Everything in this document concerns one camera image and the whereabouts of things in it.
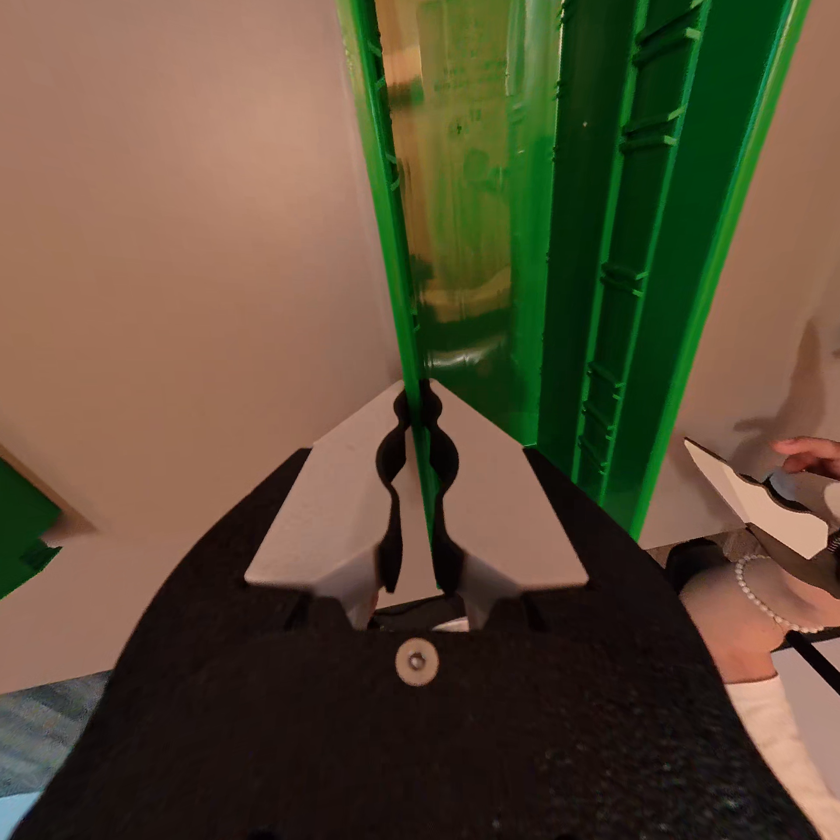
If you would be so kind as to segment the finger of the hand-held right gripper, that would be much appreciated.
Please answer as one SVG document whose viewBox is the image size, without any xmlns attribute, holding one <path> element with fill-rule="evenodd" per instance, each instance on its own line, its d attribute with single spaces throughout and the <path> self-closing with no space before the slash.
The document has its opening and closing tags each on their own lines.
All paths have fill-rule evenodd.
<svg viewBox="0 0 840 840">
<path fill-rule="evenodd" d="M 827 549 L 827 523 L 802 506 L 783 500 L 768 486 L 737 473 L 723 458 L 686 437 L 684 446 L 719 497 L 748 526 L 810 560 Z"/>
</svg>

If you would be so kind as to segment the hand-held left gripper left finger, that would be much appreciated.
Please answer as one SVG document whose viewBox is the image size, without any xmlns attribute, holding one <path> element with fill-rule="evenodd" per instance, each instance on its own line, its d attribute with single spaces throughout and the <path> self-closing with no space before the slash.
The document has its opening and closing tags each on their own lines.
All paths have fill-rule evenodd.
<svg viewBox="0 0 840 840">
<path fill-rule="evenodd" d="M 403 567 L 403 517 L 421 524 L 404 383 L 389 385 L 317 440 L 245 572 L 248 585 L 338 601 L 367 627 Z"/>
</svg>

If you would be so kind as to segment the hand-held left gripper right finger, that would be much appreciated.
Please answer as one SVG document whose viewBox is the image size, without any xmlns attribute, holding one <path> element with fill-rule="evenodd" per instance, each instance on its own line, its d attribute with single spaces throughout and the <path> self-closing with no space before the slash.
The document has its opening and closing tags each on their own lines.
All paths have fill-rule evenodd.
<svg viewBox="0 0 840 840">
<path fill-rule="evenodd" d="M 430 546 L 439 588 L 470 628 L 499 601 L 580 589 L 589 575 L 526 449 L 436 380 L 421 382 L 435 478 Z"/>
</svg>

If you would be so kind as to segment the green plastic bin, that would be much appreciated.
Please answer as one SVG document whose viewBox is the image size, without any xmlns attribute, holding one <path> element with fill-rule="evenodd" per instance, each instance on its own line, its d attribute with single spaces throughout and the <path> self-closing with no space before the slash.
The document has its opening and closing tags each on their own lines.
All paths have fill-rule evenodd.
<svg viewBox="0 0 840 840">
<path fill-rule="evenodd" d="M 1 598 L 31 580 L 58 554 L 43 539 L 60 509 L 1 460 Z"/>
<path fill-rule="evenodd" d="M 413 414 L 436 379 L 636 539 L 810 2 L 336 2 Z"/>
</svg>

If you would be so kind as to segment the person's right forearm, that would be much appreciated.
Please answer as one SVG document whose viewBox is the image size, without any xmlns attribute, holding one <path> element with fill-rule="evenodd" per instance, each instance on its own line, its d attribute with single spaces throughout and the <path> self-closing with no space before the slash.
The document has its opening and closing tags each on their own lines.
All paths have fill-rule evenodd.
<svg viewBox="0 0 840 840">
<path fill-rule="evenodd" d="M 820 838 L 839 838 L 838 797 L 803 743 L 772 653 L 788 633 L 838 627 L 838 599 L 762 555 L 679 572 L 679 599 L 760 756 Z"/>
</svg>

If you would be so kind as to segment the grey desk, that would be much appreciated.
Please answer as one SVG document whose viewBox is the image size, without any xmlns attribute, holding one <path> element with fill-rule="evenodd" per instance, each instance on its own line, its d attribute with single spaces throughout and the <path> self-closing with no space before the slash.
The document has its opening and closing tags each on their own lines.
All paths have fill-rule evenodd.
<svg viewBox="0 0 840 840">
<path fill-rule="evenodd" d="M 111 670 L 299 449 L 403 379 L 336 2 L 2 2 L 2 459 L 60 546 L 2 599 L 2 694 Z M 642 546 L 735 522 L 838 436 L 838 2 L 810 2 Z"/>
</svg>

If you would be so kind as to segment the person's right hand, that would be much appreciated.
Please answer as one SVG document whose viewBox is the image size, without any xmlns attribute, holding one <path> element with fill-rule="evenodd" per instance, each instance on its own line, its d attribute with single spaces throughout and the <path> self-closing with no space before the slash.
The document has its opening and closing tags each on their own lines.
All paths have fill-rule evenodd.
<svg viewBox="0 0 840 840">
<path fill-rule="evenodd" d="M 839 442 L 821 437 L 792 437 L 772 442 L 774 452 L 784 457 L 788 475 L 808 473 L 839 481 Z"/>
</svg>

